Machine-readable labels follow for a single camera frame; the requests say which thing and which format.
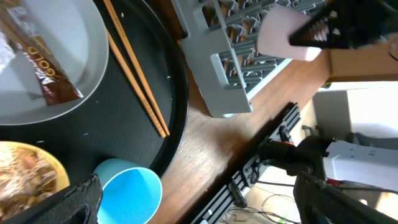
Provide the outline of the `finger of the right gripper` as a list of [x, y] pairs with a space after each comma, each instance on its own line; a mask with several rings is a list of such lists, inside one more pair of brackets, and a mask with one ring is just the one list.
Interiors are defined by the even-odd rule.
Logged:
[[289, 35], [289, 44], [358, 49], [397, 33], [397, 0], [337, 0]]

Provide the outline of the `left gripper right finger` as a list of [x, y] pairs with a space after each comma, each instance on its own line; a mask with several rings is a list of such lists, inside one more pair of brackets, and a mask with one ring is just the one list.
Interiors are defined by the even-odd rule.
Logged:
[[294, 198], [302, 223], [397, 224], [397, 220], [303, 172], [297, 175]]

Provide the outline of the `pink cup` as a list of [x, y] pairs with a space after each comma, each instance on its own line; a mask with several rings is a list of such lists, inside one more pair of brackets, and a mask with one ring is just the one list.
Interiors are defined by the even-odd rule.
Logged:
[[262, 21], [257, 35], [257, 49], [262, 55], [312, 61], [321, 53], [317, 47], [293, 46], [289, 35], [310, 20], [310, 16], [275, 5]]

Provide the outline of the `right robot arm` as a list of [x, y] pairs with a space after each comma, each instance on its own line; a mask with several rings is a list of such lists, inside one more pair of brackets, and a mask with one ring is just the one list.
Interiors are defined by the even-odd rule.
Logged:
[[[317, 47], [299, 47], [288, 37], [310, 20], [308, 15], [276, 5], [263, 19], [257, 49], [263, 55], [312, 61], [320, 54]], [[335, 141], [326, 149], [321, 169], [326, 177], [348, 180], [397, 191], [397, 150], [360, 146]]]

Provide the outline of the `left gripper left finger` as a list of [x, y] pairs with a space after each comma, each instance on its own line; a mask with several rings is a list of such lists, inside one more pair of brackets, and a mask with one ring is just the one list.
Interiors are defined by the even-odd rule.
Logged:
[[3, 221], [4, 224], [97, 224], [103, 198], [97, 174]]

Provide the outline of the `blue cup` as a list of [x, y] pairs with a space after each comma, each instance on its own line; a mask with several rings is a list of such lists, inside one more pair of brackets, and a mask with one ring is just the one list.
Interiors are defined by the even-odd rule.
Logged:
[[152, 170], [122, 159], [108, 159], [94, 170], [103, 197], [100, 224], [147, 223], [162, 200], [162, 183]]

